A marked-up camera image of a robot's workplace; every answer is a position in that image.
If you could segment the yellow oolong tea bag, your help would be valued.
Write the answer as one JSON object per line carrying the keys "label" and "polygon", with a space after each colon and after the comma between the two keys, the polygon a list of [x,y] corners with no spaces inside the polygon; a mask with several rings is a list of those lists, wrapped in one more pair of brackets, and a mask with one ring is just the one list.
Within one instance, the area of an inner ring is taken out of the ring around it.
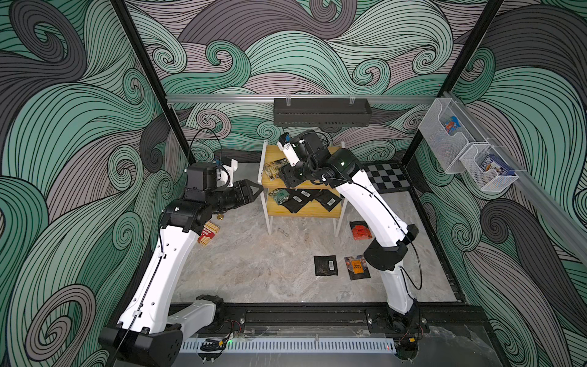
{"label": "yellow oolong tea bag", "polygon": [[276,180],[280,177],[280,169],[286,165],[289,165],[289,162],[285,158],[272,161],[264,164],[263,172],[269,180]]}

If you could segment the red tea bag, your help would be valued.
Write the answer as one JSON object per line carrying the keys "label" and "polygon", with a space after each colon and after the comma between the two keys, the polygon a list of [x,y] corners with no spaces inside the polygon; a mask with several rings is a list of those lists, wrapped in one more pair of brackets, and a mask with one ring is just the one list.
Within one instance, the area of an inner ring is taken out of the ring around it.
{"label": "red tea bag", "polygon": [[353,238],[356,241],[373,239],[371,230],[365,221],[351,221],[349,223]]}

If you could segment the black tea bag barcode top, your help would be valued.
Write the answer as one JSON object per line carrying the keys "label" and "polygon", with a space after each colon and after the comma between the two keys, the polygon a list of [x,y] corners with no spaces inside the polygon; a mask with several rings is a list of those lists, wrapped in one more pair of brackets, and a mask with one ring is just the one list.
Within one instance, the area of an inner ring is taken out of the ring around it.
{"label": "black tea bag barcode top", "polygon": [[337,259],[335,255],[315,255],[313,261],[316,276],[338,275]]}

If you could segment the black orange tea bag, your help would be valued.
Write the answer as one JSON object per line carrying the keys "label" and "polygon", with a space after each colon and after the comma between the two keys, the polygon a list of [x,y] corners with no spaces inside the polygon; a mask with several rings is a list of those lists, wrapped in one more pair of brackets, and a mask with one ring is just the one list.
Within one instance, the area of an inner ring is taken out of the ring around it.
{"label": "black orange tea bag", "polygon": [[351,281],[371,278],[367,261],[363,255],[345,257],[345,266]]}

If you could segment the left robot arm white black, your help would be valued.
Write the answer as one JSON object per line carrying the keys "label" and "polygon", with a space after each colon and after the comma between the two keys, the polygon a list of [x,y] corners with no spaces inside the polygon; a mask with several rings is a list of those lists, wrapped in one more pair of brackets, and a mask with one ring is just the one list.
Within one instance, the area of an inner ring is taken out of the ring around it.
{"label": "left robot arm white black", "polygon": [[140,366],[171,366],[182,342],[212,324],[221,324],[222,300],[203,296],[170,314],[186,259],[212,216],[254,202],[264,188],[248,179],[204,193],[187,189],[162,211],[157,245],[143,278],[114,327],[104,327],[99,344],[115,361]]}

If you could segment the red yellow small box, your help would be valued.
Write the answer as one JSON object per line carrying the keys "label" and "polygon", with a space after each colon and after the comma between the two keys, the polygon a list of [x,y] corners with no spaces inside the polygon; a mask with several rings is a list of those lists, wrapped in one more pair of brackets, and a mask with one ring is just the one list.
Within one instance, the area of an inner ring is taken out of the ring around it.
{"label": "red yellow small box", "polygon": [[202,246],[207,246],[214,239],[220,228],[212,222],[207,222],[198,238],[197,242]]}

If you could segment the checkerboard calibration mat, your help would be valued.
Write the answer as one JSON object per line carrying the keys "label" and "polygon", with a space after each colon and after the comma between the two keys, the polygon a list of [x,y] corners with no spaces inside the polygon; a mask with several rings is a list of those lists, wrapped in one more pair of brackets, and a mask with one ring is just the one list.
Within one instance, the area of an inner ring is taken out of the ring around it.
{"label": "checkerboard calibration mat", "polygon": [[405,169],[396,163],[365,165],[365,172],[379,194],[409,191],[411,183]]}

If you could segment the blue red item in bin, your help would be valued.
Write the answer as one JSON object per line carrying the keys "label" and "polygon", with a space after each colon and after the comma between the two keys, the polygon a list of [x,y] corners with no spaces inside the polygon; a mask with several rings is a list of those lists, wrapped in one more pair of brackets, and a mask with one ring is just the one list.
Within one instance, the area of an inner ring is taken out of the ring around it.
{"label": "blue red item in bin", "polygon": [[456,116],[451,116],[449,119],[447,119],[443,123],[443,126],[446,130],[446,133],[450,136],[453,136],[462,130],[462,124]]}

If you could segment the blue white packet in bin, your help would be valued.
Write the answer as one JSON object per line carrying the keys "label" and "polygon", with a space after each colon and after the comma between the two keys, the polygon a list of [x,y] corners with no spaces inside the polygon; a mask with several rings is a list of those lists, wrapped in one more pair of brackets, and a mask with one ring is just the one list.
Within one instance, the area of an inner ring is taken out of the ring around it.
{"label": "blue white packet in bin", "polygon": [[496,154],[487,154],[483,158],[480,168],[485,172],[495,171],[500,176],[515,175],[515,170]]}

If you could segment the black wall tray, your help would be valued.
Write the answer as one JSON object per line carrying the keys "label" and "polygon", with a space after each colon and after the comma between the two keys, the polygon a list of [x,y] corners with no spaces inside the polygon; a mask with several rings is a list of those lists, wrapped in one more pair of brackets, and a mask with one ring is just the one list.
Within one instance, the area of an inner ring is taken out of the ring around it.
{"label": "black wall tray", "polygon": [[280,127],[364,127],[372,110],[367,99],[276,98],[273,115]]}

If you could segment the aluminium wall rail back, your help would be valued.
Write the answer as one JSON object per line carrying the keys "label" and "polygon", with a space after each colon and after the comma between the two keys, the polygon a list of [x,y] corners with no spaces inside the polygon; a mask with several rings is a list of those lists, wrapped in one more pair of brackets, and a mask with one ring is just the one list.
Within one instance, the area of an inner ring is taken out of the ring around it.
{"label": "aluminium wall rail back", "polygon": [[273,103],[275,99],[367,99],[374,104],[431,104],[435,96],[391,96],[391,95],[271,95],[271,94],[168,94],[169,104],[180,103]]}

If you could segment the clear wall bin upper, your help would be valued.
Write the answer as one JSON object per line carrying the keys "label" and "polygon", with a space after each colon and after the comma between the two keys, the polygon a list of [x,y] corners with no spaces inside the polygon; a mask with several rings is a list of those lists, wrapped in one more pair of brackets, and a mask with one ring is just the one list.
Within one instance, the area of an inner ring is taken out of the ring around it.
{"label": "clear wall bin upper", "polygon": [[[462,130],[453,136],[448,135],[443,126],[451,116],[456,116],[462,124]],[[419,131],[445,174],[461,174],[466,170],[460,156],[474,142],[467,122],[469,119],[455,99],[437,98],[420,123]]]}

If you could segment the clear wall bin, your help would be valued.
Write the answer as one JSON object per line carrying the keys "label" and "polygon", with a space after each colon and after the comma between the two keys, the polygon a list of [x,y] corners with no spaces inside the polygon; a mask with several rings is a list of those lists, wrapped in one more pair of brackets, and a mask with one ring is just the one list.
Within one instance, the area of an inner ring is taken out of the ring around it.
{"label": "clear wall bin", "polygon": [[[462,124],[462,130],[453,136],[448,135],[443,126],[451,116],[456,116]],[[445,174],[461,174],[466,170],[460,156],[474,142],[467,122],[469,119],[455,99],[437,98],[420,123],[419,131]]]}
{"label": "clear wall bin", "polygon": [[478,188],[486,193],[505,191],[519,178],[515,169],[488,143],[472,143],[460,161]]}

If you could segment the clear wall bin lower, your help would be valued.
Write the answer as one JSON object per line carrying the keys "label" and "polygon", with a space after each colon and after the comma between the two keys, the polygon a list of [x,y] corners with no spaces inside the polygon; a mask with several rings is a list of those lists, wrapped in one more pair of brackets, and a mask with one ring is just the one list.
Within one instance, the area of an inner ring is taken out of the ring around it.
{"label": "clear wall bin lower", "polygon": [[478,188],[486,193],[505,191],[519,178],[515,169],[488,143],[472,143],[460,161]]}

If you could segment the aluminium wall rail right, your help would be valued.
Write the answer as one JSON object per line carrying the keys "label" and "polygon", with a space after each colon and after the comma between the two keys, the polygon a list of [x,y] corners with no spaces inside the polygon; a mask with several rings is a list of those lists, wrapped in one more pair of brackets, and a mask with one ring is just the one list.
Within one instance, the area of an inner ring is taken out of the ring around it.
{"label": "aluminium wall rail right", "polygon": [[492,136],[467,107],[451,92],[444,92],[443,97],[452,99],[466,117],[467,122],[475,129],[474,136],[483,138],[484,142],[512,166],[518,173],[515,185],[527,197],[528,201],[543,215],[549,226],[558,233],[559,237],[570,247],[573,254],[586,265],[586,233],[540,185],[522,168],[519,160],[510,154],[498,139]]}

